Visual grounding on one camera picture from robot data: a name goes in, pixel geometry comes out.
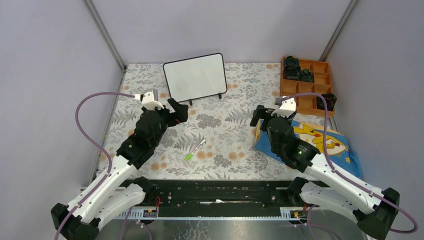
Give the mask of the small black-framed whiteboard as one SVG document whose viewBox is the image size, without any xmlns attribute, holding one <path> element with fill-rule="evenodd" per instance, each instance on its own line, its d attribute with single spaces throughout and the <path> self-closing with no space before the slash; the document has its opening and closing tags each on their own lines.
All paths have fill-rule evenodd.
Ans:
<svg viewBox="0 0 424 240">
<path fill-rule="evenodd" d="M 169 96 L 177 102 L 218 96 L 228 91 L 224 56 L 212 53 L 162 65 Z"/>
</svg>

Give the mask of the green marker cap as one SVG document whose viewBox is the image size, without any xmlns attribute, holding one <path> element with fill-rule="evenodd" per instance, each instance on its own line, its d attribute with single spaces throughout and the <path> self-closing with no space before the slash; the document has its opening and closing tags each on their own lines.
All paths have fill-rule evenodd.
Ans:
<svg viewBox="0 0 424 240">
<path fill-rule="evenodd" d="M 191 157 L 193 156 L 193 152 L 191 152 L 191 153 L 189 153 L 186 157 L 185 157 L 185 161 L 188 161 L 188 160 L 190 160 L 191 159 Z"/>
</svg>

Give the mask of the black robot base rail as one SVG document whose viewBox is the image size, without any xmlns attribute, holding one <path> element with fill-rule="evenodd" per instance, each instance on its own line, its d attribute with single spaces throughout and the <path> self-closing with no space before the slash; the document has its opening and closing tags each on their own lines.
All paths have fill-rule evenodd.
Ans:
<svg viewBox="0 0 424 240">
<path fill-rule="evenodd" d="M 307 204 L 289 190 L 288 180 L 150 180 L 145 199 L 133 211 L 145 219 L 272 219 L 283 209 Z"/>
</svg>

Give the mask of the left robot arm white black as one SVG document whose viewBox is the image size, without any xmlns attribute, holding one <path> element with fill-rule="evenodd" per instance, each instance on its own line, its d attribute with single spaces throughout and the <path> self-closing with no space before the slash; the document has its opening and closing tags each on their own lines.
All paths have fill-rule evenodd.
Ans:
<svg viewBox="0 0 424 240">
<path fill-rule="evenodd" d="M 173 112 L 158 101 L 144 101 L 133 134 L 118 148 L 107 169 L 76 198 L 51 209 L 55 239 L 63 236 L 67 240 L 94 240 L 105 225 L 125 210 L 154 202 L 153 186 L 145 177 L 137 178 L 115 196 L 111 194 L 154 155 L 168 128 L 188 120 L 188 105 L 172 98 L 167 102 Z"/>
</svg>

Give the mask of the white marker pen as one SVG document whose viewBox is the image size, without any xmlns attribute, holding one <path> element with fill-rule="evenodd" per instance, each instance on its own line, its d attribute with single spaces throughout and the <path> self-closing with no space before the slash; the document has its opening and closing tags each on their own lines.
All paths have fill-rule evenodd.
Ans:
<svg viewBox="0 0 424 240">
<path fill-rule="evenodd" d="M 206 142 L 206 139 L 203 139 L 190 153 L 194 153 Z"/>
</svg>

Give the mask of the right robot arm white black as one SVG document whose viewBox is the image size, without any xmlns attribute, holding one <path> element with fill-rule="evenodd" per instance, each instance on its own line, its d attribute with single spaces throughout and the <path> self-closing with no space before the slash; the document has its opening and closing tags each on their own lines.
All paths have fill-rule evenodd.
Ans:
<svg viewBox="0 0 424 240">
<path fill-rule="evenodd" d="M 258 105 L 250 126 L 261 121 L 260 130 L 268 137 L 270 150 L 288 167 L 322 181 L 331 189 L 322 189 L 297 177 L 289 186 L 287 201 L 328 208 L 352 220 L 368 236 L 384 240 L 399 212 L 400 194 L 393 188 L 375 187 L 332 162 L 325 150 L 295 135 L 292 119 L 296 108 L 278 109 Z"/>
</svg>

